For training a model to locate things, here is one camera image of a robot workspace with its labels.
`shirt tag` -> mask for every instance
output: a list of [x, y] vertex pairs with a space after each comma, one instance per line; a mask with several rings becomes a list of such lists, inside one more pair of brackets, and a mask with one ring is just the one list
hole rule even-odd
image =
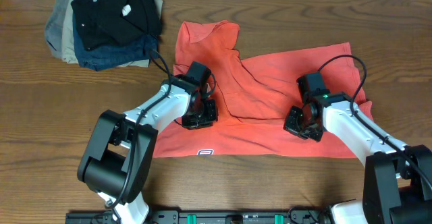
[[130, 7], [130, 5], [125, 5], [125, 6], [123, 6], [123, 9], [121, 12], [122, 12], [123, 16], [127, 16], [131, 10], [132, 10], [132, 8]]

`orange t-shirt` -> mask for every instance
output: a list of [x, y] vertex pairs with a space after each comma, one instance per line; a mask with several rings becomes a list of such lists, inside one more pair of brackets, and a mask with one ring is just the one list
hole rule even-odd
[[[349, 43], [260, 55], [240, 60], [234, 50], [239, 25], [184, 22], [175, 48], [174, 74], [185, 74], [193, 61], [206, 65], [216, 77], [219, 121], [212, 127], [187, 130], [171, 123], [157, 138], [154, 157], [188, 155], [263, 155], [290, 157], [355, 157], [329, 132], [320, 142], [302, 140], [283, 124], [292, 105], [302, 106], [297, 78], [316, 72], [327, 60], [351, 54]], [[353, 95], [360, 84], [351, 58], [340, 58], [322, 71], [331, 92]], [[360, 91], [360, 109], [371, 118], [372, 102]]]

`green connector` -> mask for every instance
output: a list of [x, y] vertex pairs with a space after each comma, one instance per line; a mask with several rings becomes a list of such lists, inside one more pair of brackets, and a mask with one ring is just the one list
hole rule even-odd
[[188, 215], [188, 224], [196, 224], [196, 215]]
[[275, 224], [284, 224], [284, 216], [275, 215]]

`small label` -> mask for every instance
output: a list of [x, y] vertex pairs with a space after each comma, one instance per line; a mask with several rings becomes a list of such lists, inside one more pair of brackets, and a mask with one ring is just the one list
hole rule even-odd
[[130, 5], [125, 5], [125, 6], [123, 6], [123, 9], [121, 12], [122, 12], [123, 16], [127, 16], [131, 10], [132, 10], [132, 8], [130, 7]]
[[198, 156], [199, 155], [212, 155], [213, 152], [214, 152], [213, 149], [203, 149], [203, 150], [199, 150], [197, 155]]

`wooden table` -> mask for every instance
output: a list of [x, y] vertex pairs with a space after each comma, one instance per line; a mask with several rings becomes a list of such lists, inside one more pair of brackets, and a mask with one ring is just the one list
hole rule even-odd
[[[0, 0], [0, 223], [63, 223], [103, 201], [76, 178], [98, 116], [147, 100], [156, 67], [93, 72], [54, 59], [43, 28], [54, 0]], [[432, 148], [431, 0], [164, 0], [160, 51], [172, 65], [183, 21], [240, 25], [242, 58], [351, 42], [369, 77], [375, 121]], [[155, 159], [150, 205], [288, 209], [361, 198], [356, 159], [212, 156]]]

